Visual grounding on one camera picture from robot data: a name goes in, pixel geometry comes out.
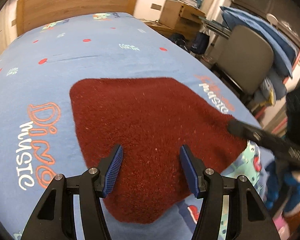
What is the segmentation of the dark red knit sweater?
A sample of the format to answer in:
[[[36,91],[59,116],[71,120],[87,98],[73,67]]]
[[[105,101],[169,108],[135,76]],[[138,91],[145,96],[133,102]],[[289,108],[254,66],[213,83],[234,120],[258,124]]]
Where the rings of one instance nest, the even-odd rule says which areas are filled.
[[[188,145],[207,167],[224,171],[247,141],[232,119],[177,80],[84,79],[70,89],[76,136],[88,167],[123,147],[113,191],[104,200],[118,221],[149,224],[190,195],[179,160]]]

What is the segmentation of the grey chair with black legs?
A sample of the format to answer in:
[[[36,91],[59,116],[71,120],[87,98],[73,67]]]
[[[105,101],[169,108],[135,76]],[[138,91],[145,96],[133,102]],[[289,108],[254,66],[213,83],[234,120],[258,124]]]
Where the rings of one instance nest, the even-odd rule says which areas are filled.
[[[266,78],[273,61],[274,52],[269,43],[248,27],[237,25],[211,72],[230,84],[245,102]]]

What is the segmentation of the wooden bedside drawer cabinet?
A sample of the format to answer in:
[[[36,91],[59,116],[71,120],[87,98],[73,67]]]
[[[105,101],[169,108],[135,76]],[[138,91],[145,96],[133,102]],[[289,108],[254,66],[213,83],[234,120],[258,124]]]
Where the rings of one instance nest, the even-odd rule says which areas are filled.
[[[164,37],[181,34],[192,41],[202,27],[202,18],[205,14],[199,9],[183,2],[166,0],[159,19],[144,23]]]

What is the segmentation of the wooden bed headboard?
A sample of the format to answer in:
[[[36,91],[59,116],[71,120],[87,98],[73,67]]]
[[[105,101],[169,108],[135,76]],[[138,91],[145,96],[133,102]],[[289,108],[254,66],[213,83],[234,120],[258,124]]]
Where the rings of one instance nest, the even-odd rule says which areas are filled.
[[[137,0],[18,0],[17,35],[67,18],[103,12],[134,14]]]

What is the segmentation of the wall socket plate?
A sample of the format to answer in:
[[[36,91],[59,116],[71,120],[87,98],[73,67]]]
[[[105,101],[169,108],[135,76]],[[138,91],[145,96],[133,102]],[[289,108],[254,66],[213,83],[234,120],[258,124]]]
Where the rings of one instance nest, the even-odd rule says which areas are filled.
[[[153,9],[153,10],[158,10],[158,11],[160,11],[161,8],[162,8],[161,5],[154,4],[154,3],[151,4],[151,9]]]

